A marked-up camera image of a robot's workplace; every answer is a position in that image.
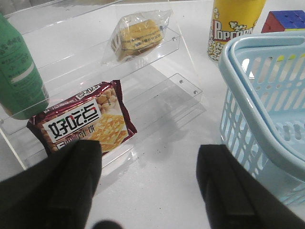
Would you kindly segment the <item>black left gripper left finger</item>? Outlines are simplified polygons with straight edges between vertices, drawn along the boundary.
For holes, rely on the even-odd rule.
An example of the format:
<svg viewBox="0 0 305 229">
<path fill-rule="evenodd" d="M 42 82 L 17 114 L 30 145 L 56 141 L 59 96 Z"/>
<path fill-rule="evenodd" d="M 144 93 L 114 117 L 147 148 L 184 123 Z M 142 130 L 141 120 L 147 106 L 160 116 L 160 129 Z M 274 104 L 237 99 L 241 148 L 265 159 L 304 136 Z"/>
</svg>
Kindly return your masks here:
<svg viewBox="0 0 305 229">
<path fill-rule="evenodd" d="M 98 141 L 68 144 L 0 183 L 0 227 L 83 229 L 101 171 Z"/>
</svg>

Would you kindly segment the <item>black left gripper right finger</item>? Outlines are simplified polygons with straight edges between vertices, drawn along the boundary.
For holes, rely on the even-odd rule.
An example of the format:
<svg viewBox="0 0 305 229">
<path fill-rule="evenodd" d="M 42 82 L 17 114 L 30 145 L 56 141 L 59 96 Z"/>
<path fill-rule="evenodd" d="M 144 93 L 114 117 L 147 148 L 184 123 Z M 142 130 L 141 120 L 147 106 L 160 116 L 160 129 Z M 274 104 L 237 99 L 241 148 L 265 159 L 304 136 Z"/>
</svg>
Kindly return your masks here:
<svg viewBox="0 0 305 229">
<path fill-rule="evenodd" d="M 213 229 L 305 227 L 305 222 L 256 181 L 225 145 L 199 147 L 196 178 Z"/>
</svg>

